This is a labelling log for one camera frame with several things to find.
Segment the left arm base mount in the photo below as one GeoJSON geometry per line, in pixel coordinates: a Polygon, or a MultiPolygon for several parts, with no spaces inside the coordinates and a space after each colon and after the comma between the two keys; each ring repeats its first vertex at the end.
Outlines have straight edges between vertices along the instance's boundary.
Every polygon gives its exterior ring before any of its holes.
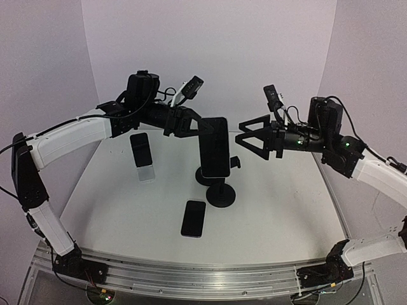
{"type": "Polygon", "coordinates": [[[59,275],[66,275],[94,284],[103,284],[106,282],[108,265],[84,259],[81,249],[77,244],[74,244],[73,250],[68,254],[56,255],[53,260],[53,270],[59,275]]]}

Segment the black phone stand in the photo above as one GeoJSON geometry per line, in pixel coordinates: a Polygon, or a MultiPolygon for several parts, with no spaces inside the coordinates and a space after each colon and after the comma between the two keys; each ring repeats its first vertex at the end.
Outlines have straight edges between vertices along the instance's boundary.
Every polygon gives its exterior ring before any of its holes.
{"type": "MultiPolygon", "coordinates": [[[[241,162],[238,156],[230,158],[230,168],[241,168],[241,162]]],[[[225,178],[205,178],[202,175],[202,170],[199,167],[195,172],[195,180],[203,186],[211,186],[225,181],[225,178]]]]}
{"type": "Polygon", "coordinates": [[[206,199],[214,207],[226,208],[235,202],[236,192],[225,182],[225,179],[220,179],[207,189],[206,199]]]}

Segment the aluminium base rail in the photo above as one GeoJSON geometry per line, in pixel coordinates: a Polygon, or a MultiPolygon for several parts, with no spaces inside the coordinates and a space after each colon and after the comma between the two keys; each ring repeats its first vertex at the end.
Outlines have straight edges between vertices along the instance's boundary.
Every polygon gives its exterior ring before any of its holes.
{"type": "Polygon", "coordinates": [[[83,249],[103,268],[91,278],[52,271],[49,248],[40,243],[18,298],[19,304],[382,304],[371,264],[337,285],[316,286],[302,268],[322,259],[282,264],[190,264],[125,257],[83,249]]]}

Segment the clear acrylic phone stand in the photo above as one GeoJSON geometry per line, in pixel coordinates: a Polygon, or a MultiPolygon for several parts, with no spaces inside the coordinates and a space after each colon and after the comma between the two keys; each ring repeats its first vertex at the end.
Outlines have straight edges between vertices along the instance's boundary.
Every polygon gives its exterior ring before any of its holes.
{"type": "Polygon", "coordinates": [[[151,182],[155,179],[155,170],[153,165],[137,167],[139,182],[151,182]]]}

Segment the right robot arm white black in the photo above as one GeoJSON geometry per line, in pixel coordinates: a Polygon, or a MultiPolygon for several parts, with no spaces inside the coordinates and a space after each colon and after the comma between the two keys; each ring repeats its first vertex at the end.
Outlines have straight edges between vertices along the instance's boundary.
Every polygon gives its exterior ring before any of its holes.
{"type": "Polygon", "coordinates": [[[406,206],[406,165],[379,155],[358,134],[340,135],[342,117],[348,112],[338,97],[313,97],[307,122],[294,123],[277,94],[268,98],[268,107],[274,119],[265,115],[239,124],[238,145],[265,160],[271,152],[277,158],[284,151],[320,153],[321,162],[335,172],[406,206]]]}

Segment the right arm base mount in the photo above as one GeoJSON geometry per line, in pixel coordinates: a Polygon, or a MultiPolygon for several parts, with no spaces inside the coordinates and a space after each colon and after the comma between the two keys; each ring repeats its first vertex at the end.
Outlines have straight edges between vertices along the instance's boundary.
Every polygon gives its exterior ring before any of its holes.
{"type": "Polygon", "coordinates": [[[338,242],[328,253],[325,262],[297,270],[296,275],[300,280],[301,288],[330,285],[340,283],[354,277],[352,267],[347,266],[341,257],[349,239],[338,242]]]}

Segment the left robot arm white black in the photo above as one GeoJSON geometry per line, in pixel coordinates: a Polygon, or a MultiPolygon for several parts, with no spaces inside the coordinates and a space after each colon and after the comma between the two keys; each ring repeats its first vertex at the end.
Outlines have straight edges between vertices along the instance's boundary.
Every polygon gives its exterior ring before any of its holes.
{"type": "Polygon", "coordinates": [[[121,137],[141,125],[160,129],[164,136],[189,138],[208,135],[214,131],[201,115],[185,106],[204,85],[199,76],[185,81],[170,102],[157,96],[159,75],[147,70],[128,77],[126,88],[117,98],[42,132],[18,133],[11,144],[1,149],[11,153],[11,179],[14,192],[1,191],[18,201],[32,230],[61,256],[61,266],[71,276],[81,276],[85,262],[81,249],[70,237],[50,203],[50,195],[43,180],[43,171],[88,146],[121,137]]]}

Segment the black phone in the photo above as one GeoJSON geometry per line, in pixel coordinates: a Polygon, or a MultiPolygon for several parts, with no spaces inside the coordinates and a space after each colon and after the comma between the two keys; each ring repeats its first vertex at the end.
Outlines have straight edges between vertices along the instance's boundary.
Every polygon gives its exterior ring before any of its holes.
{"type": "Polygon", "coordinates": [[[150,166],[153,164],[147,133],[138,133],[131,135],[130,145],[137,168],[150,166]]]}
{"type": "Polygon", "coordinates": [[[189,200],[181,226],[181,235],[190,238],[200,238],[203,233],[206,203],[204,201],[189,200]]]}
{"type": "Polygon", "coordinates": [[[205,178],[226,178],[230,175],[228,122],[224,117],[204,118],[213,127],[211,134],[199,135],[201,173],[205,178]]]}

